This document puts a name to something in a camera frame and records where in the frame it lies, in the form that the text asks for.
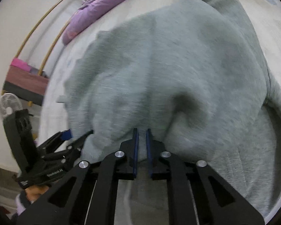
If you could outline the left hand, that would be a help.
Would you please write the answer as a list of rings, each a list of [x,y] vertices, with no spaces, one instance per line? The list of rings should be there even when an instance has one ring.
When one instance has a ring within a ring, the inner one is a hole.
[[[47,185],[33,185],[25,189],[26,197],[30,202],[35,202],[40,196],[49,190]]]

